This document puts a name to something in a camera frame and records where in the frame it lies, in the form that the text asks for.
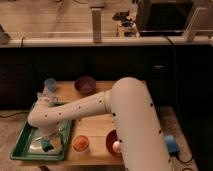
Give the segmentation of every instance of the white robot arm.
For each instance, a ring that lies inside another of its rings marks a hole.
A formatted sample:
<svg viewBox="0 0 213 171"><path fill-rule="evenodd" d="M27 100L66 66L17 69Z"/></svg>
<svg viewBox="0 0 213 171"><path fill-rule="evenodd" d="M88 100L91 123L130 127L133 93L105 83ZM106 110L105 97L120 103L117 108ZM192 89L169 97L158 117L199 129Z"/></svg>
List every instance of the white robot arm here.
<svg viewBox="0 0 213 171"><path fill-rule="evenodd" d="M173 171L148 89L135 78L122 78L111 90L59 107L50 107L50 99L40 98L28 122L50 136L60 121L106 113L113 114L127 171Z"/></svg>

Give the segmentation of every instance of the red bowl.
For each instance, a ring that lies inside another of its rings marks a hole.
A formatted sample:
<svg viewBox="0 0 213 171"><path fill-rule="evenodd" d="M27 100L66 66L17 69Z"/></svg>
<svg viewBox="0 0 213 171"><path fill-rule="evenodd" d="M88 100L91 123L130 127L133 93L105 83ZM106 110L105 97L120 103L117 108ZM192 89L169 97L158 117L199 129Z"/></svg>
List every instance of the red bowl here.
<svg viewBox="0 0 213 171"><path fill-rule="evenodd" d="M107 135L106 137L106 147L107 147L107 150L113 155L113 156L116 156L116 157L120 157L121 156L121 153L116 153L114 150L113 150L113 144L115 141L118 141L118 137L117 137L117 133L116 133L116 130L112 130L111 132L109 132L109 134Z"/></svg>
<svg viewBox="0 0 213 171"><path fill-rule="evenodd" d="M89 94L96 89L96 82L95 79L90 76L83 76L75 81L74 87L82 94Z"/></svg>

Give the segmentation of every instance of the green tray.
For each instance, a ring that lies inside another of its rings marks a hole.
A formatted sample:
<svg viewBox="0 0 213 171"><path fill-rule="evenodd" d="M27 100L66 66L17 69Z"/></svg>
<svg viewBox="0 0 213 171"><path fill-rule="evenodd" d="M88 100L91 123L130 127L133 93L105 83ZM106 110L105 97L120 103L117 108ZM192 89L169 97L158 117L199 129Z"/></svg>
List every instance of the green tray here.
<svg viewBox="0 0 213 171"><path fill-rule="evenodd" d="M63 105L65 103L55 103L55 106ZM10 158L12 160L30 160L30 161L61 161L64 160L67 148L70 142L73 121L63 121L59 124L60 133L62 135L63 147L56 153L44 152L43 150L32 152L32 144L35 139L40 137L37 128L31 127L25 121L16 144L12 150Z"/></svg>

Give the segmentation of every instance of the orange object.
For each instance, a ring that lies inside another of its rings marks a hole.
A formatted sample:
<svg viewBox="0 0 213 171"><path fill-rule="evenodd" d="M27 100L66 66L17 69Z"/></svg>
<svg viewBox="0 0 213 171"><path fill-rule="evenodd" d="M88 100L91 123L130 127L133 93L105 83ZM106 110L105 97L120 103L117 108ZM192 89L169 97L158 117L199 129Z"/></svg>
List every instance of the orange object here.
<svg viewBox="0 0 213 171"><path fill-rule="evenodd" d="M73 148L77 152L85 151L89 147L89 139L85 135L79 135L73 140Z"/></svg>

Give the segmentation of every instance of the floor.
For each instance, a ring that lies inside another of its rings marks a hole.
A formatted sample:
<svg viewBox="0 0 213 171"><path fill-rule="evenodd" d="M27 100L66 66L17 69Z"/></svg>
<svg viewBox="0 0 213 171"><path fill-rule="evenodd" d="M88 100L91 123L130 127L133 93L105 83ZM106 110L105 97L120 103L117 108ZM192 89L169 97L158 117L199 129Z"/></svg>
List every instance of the floor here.
<svg viewBox="0 0 213 171"><path fill-rule="evenodd" d="M131 0L105 0L101 10L102 34L116 36L116 12L136 12ZM12 38L92 36L87 0L0 0L0 24Z"/></svg>

